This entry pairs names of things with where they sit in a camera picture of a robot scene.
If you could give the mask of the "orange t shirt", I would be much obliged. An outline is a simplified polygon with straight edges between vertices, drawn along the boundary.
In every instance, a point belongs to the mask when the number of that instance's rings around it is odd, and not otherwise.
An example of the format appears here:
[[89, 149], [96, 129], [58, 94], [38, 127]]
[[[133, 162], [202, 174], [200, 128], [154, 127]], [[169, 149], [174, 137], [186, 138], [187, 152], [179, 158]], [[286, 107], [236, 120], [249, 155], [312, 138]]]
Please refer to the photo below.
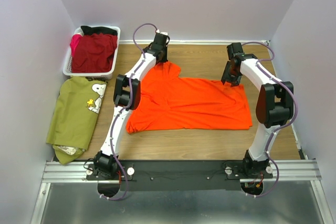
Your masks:
[[141, 82], [141, 100], [127, 122], [129, 134], [142, 131], [248, 130], [252, 119], [243, 85], [181, 78], [178, 65], [152, 68]]

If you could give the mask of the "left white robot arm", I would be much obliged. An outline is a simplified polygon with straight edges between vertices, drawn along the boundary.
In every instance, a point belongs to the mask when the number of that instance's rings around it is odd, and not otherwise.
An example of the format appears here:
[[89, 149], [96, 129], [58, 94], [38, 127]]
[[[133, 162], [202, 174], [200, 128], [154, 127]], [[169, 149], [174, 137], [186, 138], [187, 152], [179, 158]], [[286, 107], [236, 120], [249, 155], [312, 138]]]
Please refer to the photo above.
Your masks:
[[130, 115], [140, 104], [141, 81], [154, 66], [167, 61], [169, 42], [168, 33], [156, 31], [154, 40], [140, 49], [141, 56], [131, 70], [117, 76], [112, 121], [106, 139], [93, 159], [93, 175], [96, 178], [111, 180], [123, 173], [118, 160], [119, 148]]

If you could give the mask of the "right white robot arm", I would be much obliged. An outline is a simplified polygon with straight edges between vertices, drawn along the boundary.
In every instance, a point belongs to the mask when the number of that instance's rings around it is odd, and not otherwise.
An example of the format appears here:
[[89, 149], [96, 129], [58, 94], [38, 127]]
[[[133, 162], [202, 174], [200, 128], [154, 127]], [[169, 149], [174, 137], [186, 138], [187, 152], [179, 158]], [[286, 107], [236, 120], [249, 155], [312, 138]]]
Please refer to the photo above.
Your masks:
[[247, 77], [258, 89], [256, 105], [258, 129], [254, 141], [242, 161], [227, 162], [225, 170], [232, 178], [271, 177], [269, 165], [270, 150], [278, 132], [288, 126], [295, 114], [293, 84], [283, 82], [261, 65], [253, 54], [246, 54], [239, 42], [227, 46], [229, 60], [225, 66], [221, 82], [232, 87], [240, 84], [243, 76]]

